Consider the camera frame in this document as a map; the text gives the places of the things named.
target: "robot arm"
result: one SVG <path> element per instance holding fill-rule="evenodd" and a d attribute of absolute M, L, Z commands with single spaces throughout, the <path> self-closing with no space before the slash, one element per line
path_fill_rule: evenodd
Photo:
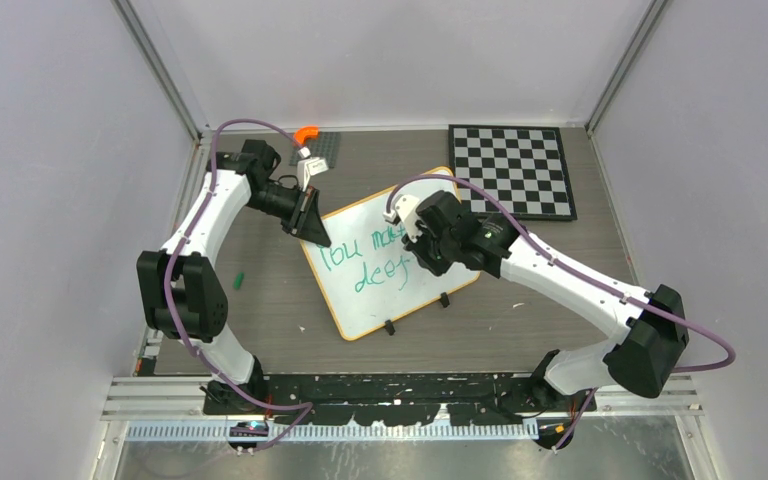
<path fill-rule="evenodd" d="M 613 285 L 625 293 L 625 299 L 646 299 L 644 302 L 683 316 L 681 297 L 669 287 L 662 285 L 650 293 L 625 284 L 566 257 L 529 233 L 538 245 L 554 253 L 547 261 L 502 215 L 480 222 L 449 192 L 438 191 L 422 201 L 402 195 L 384 216 L 391 223 L 404 223 L 405 249 L 434 275 L 445 274 L 454 262 L 463 263 L 470 270 L 483 270 L 537 290 L 605 334 L 607 339 L 597 344 L 575 351 L 555 350 L 544 357 L 532 377 L 542 384 L 542 394 L 536 388 L 537 396 L 544 397 L 538 403 L 612 384 L 655 398 L 687 345 L 684 327 L 612 297 L 587 277 Z M 585 275 L 556 267 L 556 260 Z"/>
<path fill-rule="evenodd" d="M 280 161 L 275 150 L 260 140 L 247 140 L 239 153 L 217 154 L 213 191 L 208 172 L 199 197 L 181 228 L 159 251 L 145 251 L 137 260 L 146 323 L 166 337 L 180 340 L 163 295 L 163 273 L 169 252 L 185 234 L 184 226 L 192 222 L 204 197 L 214 195 L 174 265 L 176 284 L 172 293 L 192 343 L 211 364 L 258 398 L 258 390 L 263 384 L 260 363 L 240 345 L 226 325 L 228 299 L 213 270 L 219 247 L 244 206 L 278 217 L 282 229 L 294 237 L 322 246 L 331 245 L 319 215 L 319 191 L 307 185 L 311 174 L 323 170 L 325 161 L 319 158 L 302 160 L 299 170 L 304 174 L 304 183 L 293 187 L 285 187 L 269 178 Z"/>

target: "whiteboard with orange frame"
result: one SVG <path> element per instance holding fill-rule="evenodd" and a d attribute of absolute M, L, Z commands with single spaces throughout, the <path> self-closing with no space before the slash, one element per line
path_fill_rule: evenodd
<path fill-rule="evenodd" d="M 426 173 L 452 175 L 446 167 Z M 302 241 L 325 303 L 345 340 L 358 338 L 430 305 L 476 281 L 480 272 L 462 264 L 435 277 L 402 247 L 404 227 L 382 216 L 393 187 L 323 217 L 331 247 Z M 401 193 L 425 198 L 438 190 L 458 195 L 455 184 L 426 179 L 405 186 Z"/>

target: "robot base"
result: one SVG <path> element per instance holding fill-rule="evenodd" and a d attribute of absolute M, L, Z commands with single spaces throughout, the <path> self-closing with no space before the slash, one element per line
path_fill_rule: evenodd
<path fill-rule="evenodd" d="M 543 357 L 543 360 L 540 361 L 537 369 L 523 385 L 522 395 L 526 398 L 527 404 L 536 410 L 563 410 L 565 406 L 570 404 L 577 405 L 578 408 L 581 408 L 584 399 L 587 397 L 586 390 L 582 390 L 573 395 L 564 396 L 546 382 L 544 378 L 546 375 L 546 368 L 558 353 L 560 353 L 559 350 L 552 350 L 547 353 L 546 356 Z M 595 402 L 591 402 L 588 406 L 588 410 L 595 410 L 595 408 Z M 569 425 L 562 424 L 560 425 L 560 430 L 558 430 L 557 427 L 551 428 L 551 425 L 555 423 L 557 423 L 555 420 L 548 420 L 545 422 L 538 421 L 538 424 L 546 424 L 545 426 L 549 428 L 546 430 L 543 430 L 543 428 L 540 429 L 540 436 L 534 441 L 537 445 L 550 449 L 561 440 L 564 433 L 566 433 L 566 428 L 569 428 Z M 574 434 L 571 433 L 562 445 L 558 445 L 558 450 L 569 445 L 570 442 L 572 442 L 573 435 Z"/>
<path fill-rule="evenodd" d="M 257 400 L 266 400 L 268 387 L 263 378 L 263 367 L 257 357 L 254 357 L 254 367 L 249 382 L 237 386 Z M 202 409 L 205 415 L 240 415 L 259 409 L 241 398 L 223 382 L 213 380 L 207 384 L 207 388 L 202 387 L 202 390 L 205 393 Z"/>

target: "gray table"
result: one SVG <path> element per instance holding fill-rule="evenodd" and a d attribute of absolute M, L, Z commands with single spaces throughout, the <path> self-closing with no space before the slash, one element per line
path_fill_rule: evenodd
<path fill-rule="evenodd" d="M 322 191 L 322 213 L 446 165 L 446 135 L 443 130 L 344 133 L 337 168 L 313 181 Z M 290 146 L 277 135 L 223 136 L 220 149 L 238 150 L 245 138 L 269 141 L 285 158 L 277 173 L 294 173 L 286 160 Z M 562 129 L 561 138 L 578 220 L 527 225 L 567 255 L 630 281 L 587 136 L 583 129 Z M 216 271 L 229 298 L 229 325 L 271 373 L 530 371 L 551 349 L 574 349 L 603 338 L 552 300 L 482 274 L 452 295 L 449 308 L 433 304 L 396 322 L 395 336 L 379 330 L 347 342 L 337 332 L 299 241 L 284 234 L 277 219 L 250 209 L 240 212 L 231 227 Z M 237 291 L 232 285 L 240 272 L 245 280 Z M 164 341 L 156 371 L 204 369 L 179 344 Z"/>

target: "purple cable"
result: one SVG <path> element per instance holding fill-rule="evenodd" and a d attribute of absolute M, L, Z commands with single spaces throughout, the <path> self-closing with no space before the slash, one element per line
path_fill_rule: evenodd
<path fill-rule="evenodd" d="M 578 409 L 578 413 L 576 414 L 575 418 L 572 419 L 572 423 L 570 423 L 570 426 L 567 427 L 567 430 L 564 432 L 564 435 L 561 437 L 560 440 L 558 440 L 558 443 L 555 444 L 554 447 L 552 447 L 553 451 L 557 453 L 558 447 L 564 444 L 564 442 L 567 441 L 567 438 L 569 438 L 570 435 L 572 435 L 573 429 L 575 429 L 575 426 L 578 425 L 578 421 L 581 420 L 581 416 L 584 415 L 584 411 L 587 410 L 587 407 L 590 405 L 590 402 L 593 401 L 593 397 L 596 396 L 596 389 L 591 389 L 590 393 L 587 394 L 587 396 L 584 398 L 584 402 L 581 404 L 581 408 Z"/>
<path fill-rule="evenodd" d="M 267 128 L 270 128 L 281 135 L 287 137 L 290 139 L 290 141 L 293 142 L 293 144 L 297 148 L 301 148 L 301 144 L 296 141 L 293 136 L 276 127 L 275 125 L 272 125 L 271 123 L 267 123 L 261 120 L 255 120 L 251 118 L 239 118 L 236 120 L 228 120 L 227 122 L 223 123 L 222 125 L 219 125 L 219 127 L 216 129 L 216 132 L 213 134 L 213 139 L 210 142 L 210 188 L 209 192 L 213 192 L 216 188 L 216 150 L 219 145 L 219 134 L 222 133 L 224 129 L 226 129 L 230 125 L 236 125 L 240 123 L 252 123 L 255 125 L 261 125 Z M 296 417 L 295 420 L 293 420 L 290 425 L 284 429 L 283 432 L 278 434 L 275 438 L 272 440 L 269 440 L 268 442 L 258 445 L 257 448 L 254 450 L 261 451 L 266 450 L 267 448 L 275 445 L 275 443 L 278 442 L 278 440 L 282 439 L 285 435 L 290 433 L 290 431 L 299 424 L 299 422 L 304 419 L 305 416 L 307 416 L 308 412 L 313 408 L 313 404 L 310 402 L 306 403 L 300 403 L 298 405 L 271 405 L 265 402 L 261 402 L 260 400 L 252 397 L 251 395 L 244 392 L 240 387 L 237 386 L 233 381 L 231 381 L 230 378 L 228 378 L 225 373 L 220 372 L 218 368 L 216 368 L 208 359 L 203 357 L 201 355 L 201 350 L 196 348 L 193 345 L 193 342 L 190 340 L 190 336 L 187 335 L 187 331 L 184 329 L 184 323 L 181 321 L 181 315 L 178 313 L 178 307 L 175 306 L 175 300 L 172 297 L 172 269 L 175 266 L 175 261 L 178 259 L 178 256 L 181 254 L 181 250 L 184 249 L 184 245 L 188 241 L 188 238 L 190 235 L 192 235 L 193 230 L 195 230 L 196 225 L 198 224 L 199 219 L 201 219 L 202 215 L 204 215 L 205 210 L 207 210 L 207 206 L 210 205 L 210 200 L 213 198 L 212 194 L 205 195 L 204 200 L 202 200 L 201 205 L 199 206 L 198 210 L 196 211 L 195 216 L 193 216 L 193 220 L 190 222 L 189 225 L 184 229 L 184 235 L 181 237 L 181 239 L 178 241 L 178 244 L 175 245 L 175 249 L 172 251 L 172 254 L 169 256 L 169 263 L 166 264 L 166 271 L 163 274 L 163 293 L 166 297 L 166 305 L 169 307 L 169 313 L 172 316 L 172 322 L 175 323 L 175 330 L 178 332 L 178 336 L 181 337 L 181 341 L 184 343 L 184 347 L 186 347 L 187 351 L 190 352 L 190 355 L 198 358 L 201 360 L 201 363 L 204 364 L 204 366 L 207 367 L 208 371 L 210 373 L 213 373 L 217 375 L 220 379 L 222 379 L 223 382 L 225 382 L 229 387 L 231 387 L 231 390 L 233 390 L 237 395 L 244 398 L 247 402 L 252 403 L 254 405 L 257 405 L 260 408 L 265 408 L 268 410 L 275 410 L 275 411 L 281 411 L 281 412 L 289 412 L 294 410 L 302 410 L 302 412 Z"/>
<path fill-rule="evenodd" d="M 478 193 L 482 197 L 484 197 L 485 200 L 490 202 L 494 207 L 496 207 L 499 212 L 504 215 L 504 217 L 511 222 L 511 225 L 516 229 L 517 233 L 523 238 L 523 240 L 528 243 L 534 250 L 536 250 L 543 258 L 546 258 L 547 260 L 552 259 L 552 255 L 546 251 L 542 246 L 540 246 L 539 243 L 537 243 L 533 238 L 531 238 L 531 235 L 528 234 L 528 230 L 520 225 L 520 223 L 511 215 L 511 212 L 509 212 L 504 206 L 502 206 L 501 203 L 499 203 L 498 200 L 493 198 L 489 193 L 485 192 L 479 187 L 476 187 L 475 185 L 467 182 L 466 180 L 462 180 L 460 178 L 452 177 L 449 175 L 440 175 L 440 174 L 425 174 L 425 175 L 417 175 L 415 177 L 409 178 L 405 180 L 404 182 L 398 184 L 392 192 L 390 192 L 390 196 L 387 197 L 387 211 L 390 211 L 390 205 L 393 203 L 393 199 L 396 197 L 396 193 L 398 193 L 399 190 L 401 190 L 405 185 L 409 183 L 413 183 L 419 180 L 425 180 L 425 179 L 439 179 L 439 180 L 448 180 L 450 182 L 454 182 L 458 185 L 461 185 L 463 187 L 467 187 L 471 189 L 472 191 Z M 555 266 L 559 267 L 563 271 L 569 273 L 575 278 L 578 278 L 579 280 L 586 282 L 602 291 L 605 291 L 619 299 L 622 299 L 625 296 L 625 293 L 622 291 L 612 287 L 611 285 L 608 285 L 606 283 L 603 283 L 589 275 L 583 272 L 579 272 L 575 268 L 573 268 L 570 265 L 567 265 L 561 260 L 555 259 L 553 262 Z M 658 307 L 649 305 L 646 302 L 640 301 L 634 297 L 629 297 L 627 300 L 632 305 L 642 308 L 643 310 L 646 310 L 647 312 L 653 313 L 655 315 L 658 315 L 659 317 L 669 320 L 673 323 L 677 323 L 688 330 L 694 331 L 703 337 L 713 341 L 717 345 L 723 347 L 723 349 L 726 351 L 726 358 L 723 360 L 720 360 L 719 362 L 714 363 L 707 363 L 702 365 L 691 365 L 688 367 L 677 367 L 673 369 L 674 373 L 689 373 L 689 372 L 705 372 L 708 370 L 716 370 L 719 368 L 727 367 L 734 363 L 736 353 L 734 351 L 734 348 L 729 345 L 728 342 L 725 341 L 722 337 L 717 335 L 716 333 L 708 330 L 707 328 L 696 325 L 695 323 L 688 322 L 687 320 L 679 317 L 678 315 L 674 315 L 670 312 L 667 312 L 666 310 L 662 310 Z M 562 445 L 563 442 L 569 437 L 569 435 L 572 433 L 572 430 L 575 428 L 575 425 L 578 423 L 578 420 L 581 418 L 581 416 L 584 414 L 584 410 L 587 408 L 587 406 L 590 404 L 590 401 L 593 400 L 593 396 L 596 394 L 596 389 L 592 389 L 590 391 L 590 394 L 585 399 L 584 403 L 581 406 L 581 409 L 579 410 L 578 415 L 573 419 L 572 423 L 570 424 L 570 428 L 567 429 L 567 432 L 564 434 L 563 437 L 561 437 L 561 440 L 555 444 L 555 447 Z"/>

